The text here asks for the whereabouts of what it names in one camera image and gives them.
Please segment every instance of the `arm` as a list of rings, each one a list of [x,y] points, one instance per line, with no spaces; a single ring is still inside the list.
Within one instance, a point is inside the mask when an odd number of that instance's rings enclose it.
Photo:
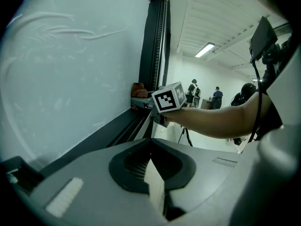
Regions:
[[[270,98],[262,94],[261,119],[271,106]],[[190,130],[215,138],[236,138],[252,132],[258,107],[258,92],[240,106],[229,106],[219,110],[182,108],[163,113],[167,120],[176,122]]]

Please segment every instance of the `brown object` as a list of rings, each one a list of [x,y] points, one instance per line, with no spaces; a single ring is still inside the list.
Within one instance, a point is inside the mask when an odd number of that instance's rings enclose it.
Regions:
[[[131,97],[147,98],[147,90],[143,83],[134,83],[131,90]]]

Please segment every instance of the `ceiling light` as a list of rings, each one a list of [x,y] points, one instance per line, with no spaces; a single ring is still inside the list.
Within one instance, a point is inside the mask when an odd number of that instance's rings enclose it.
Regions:
[[[205,54],[206,52],[208,52],[210,49],[212,49],[213,47],[215,46],[214,43],[207,43],[205,47],[203,47],[201,49],[201,51],[199,51],[197,54],[196,54],[196,57],[197,58],[200,58],[203,54]]]

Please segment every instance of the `large white panel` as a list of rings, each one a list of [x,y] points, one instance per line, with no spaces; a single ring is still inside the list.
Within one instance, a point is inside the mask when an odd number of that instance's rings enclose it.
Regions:
[[[148,6],[23,2],[1,46],[2,160],[20,155],[43,167],[130,108]]]

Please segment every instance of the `ceiling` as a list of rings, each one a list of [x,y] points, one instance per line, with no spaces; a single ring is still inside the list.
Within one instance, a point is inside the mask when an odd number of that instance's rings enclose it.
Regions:
[[[249,64],[249,41],[262,16],[272,27],[287,21],[273,14],[257,0],[171,0],[171,47],[194,57],[208,42],[215,47],[200,60],[255,78]],[[282,43],[290,35],[282,35]],[[257,68],[262,77],[265,65]]]

